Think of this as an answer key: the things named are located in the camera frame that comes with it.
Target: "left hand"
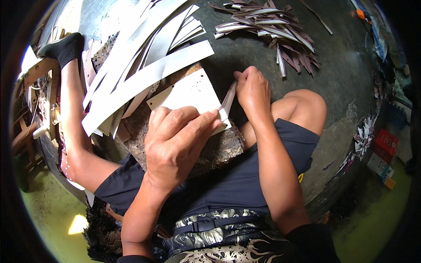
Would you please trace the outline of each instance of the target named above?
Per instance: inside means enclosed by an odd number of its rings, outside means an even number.
[[[263,74],[255,66],[250,66],[243,73],[235,71],[234,77],[238,82],[238,102],[251,124],[262,117],[271,117],[270,88]]]
[[[217,115],[216,109],[199,114],[192,106],[152,111],[145,138],[144,180],[165,192],[181,184],[209,137],[221,126],[221,121],[215,119]]]

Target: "black shorts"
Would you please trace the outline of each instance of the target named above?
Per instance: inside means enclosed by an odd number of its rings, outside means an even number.
[[[312,163],[311,155],[320,136],[288,121],[277,119],[275,127],[298,175]],[[95,196],[109,203],[117,214],[124,215],[134,200],[145,172],[129,154],[95,191]],[[165,202],[160,221],[175,222],[227,208],[247,208],[261,215],[269,209],[259,182],[257,144],[235,157],[222,169],[191,178],[178,186]]]

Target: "black sock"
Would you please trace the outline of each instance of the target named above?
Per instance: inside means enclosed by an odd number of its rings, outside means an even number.
[[[71,60],[77,58],[80,68],[80,56],[83,51],[84,42],[85,40],[82,35],[76,32],[56,43],[45,45],[38,51],[37,55],[41,58],[57,59],[61,69]]]

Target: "leg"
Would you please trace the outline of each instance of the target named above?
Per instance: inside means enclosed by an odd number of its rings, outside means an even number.
[[[81,124],[83,98],[79,68],[75,58],[61,70],[60,110],[68,162],[68,169],[63,172],[66,174],[68,171],[67,178],[93,193],[120,165],[104,160],[93,153],[91,139],[86,135]]]
[[[326,120],[326,104],[323,98],[310,90],[295,90],[271,105],[273,120],[278,118],[295,123],[321,135]],[[244,148],[249,149],[256,143],[253,127],[245,123],[240,131],[245,139]]]

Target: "person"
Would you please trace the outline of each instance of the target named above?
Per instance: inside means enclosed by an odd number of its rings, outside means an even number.
[[[168,262],[338,262],[329,231],[311,224],[297,174],[310,168],[326,105],[318,94],[295,90],[270,102],[270,88],[254,66],[234,72],[248,118],[240,131],[245,152],[221,169],[186,180],[212,133],[217,110],[192,106],[151,112],[144,141],[147,171],[130,154],[120,163],[93,153],[81,121],[79,78],[83,37],[71,34],[38,55],[61,66],[61,168],[123,215],[118,263],[153,262],[161,239]],[[277,231],[265,223],[270,213]]]

